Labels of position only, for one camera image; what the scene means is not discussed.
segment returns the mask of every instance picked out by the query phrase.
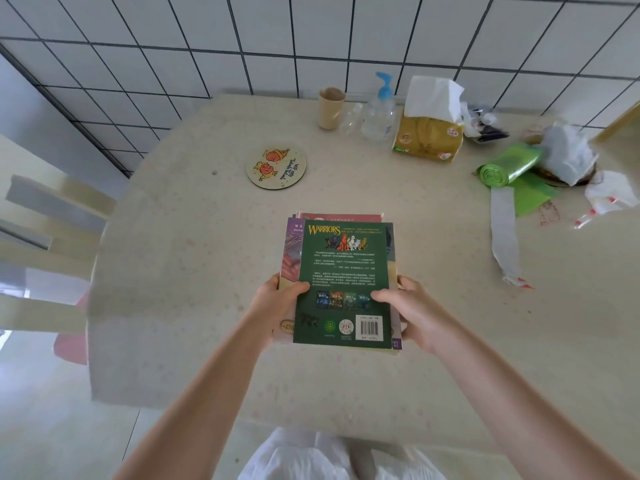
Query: cup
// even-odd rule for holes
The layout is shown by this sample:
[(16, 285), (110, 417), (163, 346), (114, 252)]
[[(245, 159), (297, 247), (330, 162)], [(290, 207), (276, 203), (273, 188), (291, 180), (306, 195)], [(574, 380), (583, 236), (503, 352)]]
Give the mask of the cup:
[(338, 88), (324, 88), (320, 90), (318, 104), (320, 108), (318, 126), (326, 130), (338, 128), (340, 112), (344, 104), (344, 91)]

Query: table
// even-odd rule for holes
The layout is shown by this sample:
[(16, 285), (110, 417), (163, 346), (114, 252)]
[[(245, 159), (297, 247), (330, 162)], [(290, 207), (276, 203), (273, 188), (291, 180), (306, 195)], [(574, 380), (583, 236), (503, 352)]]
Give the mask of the table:
[[(581, 230), (583, 190), (517, 221), (524, 277), (501, 281), (488, 190), (472, 175), (511, 143), (465, 145), (452, 164), (391, 152), (316, 126), (316, 102), (223, 95), (148, 155), (102, 238), (90, 295), (93, 397), (163, 408), (279, 270), (297, 210), (376, 213), (395, 224), (397, 265), (507, 357), (544, 395), (628, 465), (640, 425), (638, 211)], [(503, 116), (519, 134), (535, 121)], [(246, 156), (270, 139), (308, 151), (299, 183), (253, 185)], [(603, 158), (604, 166), (615, 161)], [(401, 443), (495, 451), (439, 362), (274, 344), (260, 358), (240, 419)]]

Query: plastic bottle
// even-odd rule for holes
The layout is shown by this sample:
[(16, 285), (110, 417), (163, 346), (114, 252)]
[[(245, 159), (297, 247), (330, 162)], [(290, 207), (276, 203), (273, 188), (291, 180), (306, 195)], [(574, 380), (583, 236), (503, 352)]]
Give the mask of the plastic bottle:
[(389, 84), (392, 77), (385, 72), (376, 72), (385, 81), (378, 96), (367, 103), (362, 119), (362, 134), (373, 141), (384, 141), (391, 136), (396, 124), (396, 102)]
[(360, 121), (360, 114), (362, 113), (362, 104), (357, 102), (340, 123), (340, 133), (351, 134), (353, 130), (358, 126)]

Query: person's right hand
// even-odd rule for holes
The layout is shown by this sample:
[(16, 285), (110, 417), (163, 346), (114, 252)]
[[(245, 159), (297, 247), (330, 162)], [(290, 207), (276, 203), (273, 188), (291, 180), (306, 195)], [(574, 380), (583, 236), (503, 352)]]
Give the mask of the person's right hand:
[(373, 291), (371, 297), (395, 306), (400, 312), (407, 322), (403, 340), (413, 340), (425, 352), (435, 353), (438, 334), (459, 326), (458, 321), (419, 282), (398, 276), (398, 284), (402, 289)]

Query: round wooden coaster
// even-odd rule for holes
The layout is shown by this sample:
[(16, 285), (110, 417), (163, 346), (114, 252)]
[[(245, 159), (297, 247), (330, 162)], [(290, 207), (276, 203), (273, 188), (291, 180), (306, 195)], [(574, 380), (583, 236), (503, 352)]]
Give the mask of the round wooden coaster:
[(249, 155), (246, 174), (263, 189), (280, 190), (292, 186), (307, 169), (307, 153), (297, 145), (266, 144)]

